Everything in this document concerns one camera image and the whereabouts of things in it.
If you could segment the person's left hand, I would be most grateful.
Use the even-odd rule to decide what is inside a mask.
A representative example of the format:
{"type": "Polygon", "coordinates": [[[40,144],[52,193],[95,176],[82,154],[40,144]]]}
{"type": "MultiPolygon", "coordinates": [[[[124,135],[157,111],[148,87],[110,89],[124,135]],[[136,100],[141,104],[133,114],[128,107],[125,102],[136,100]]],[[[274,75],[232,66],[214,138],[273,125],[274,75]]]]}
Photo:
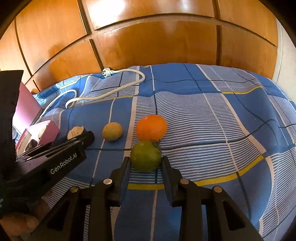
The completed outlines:
{"type": "Polygon", "coordinates": [[[9,240],[22,240],[21,235],[32,233],[49,210],[50,207],[42,199],[36,206],[33,215],[22,213],[4,215],[1,219],[1,227],[9,240]]]}

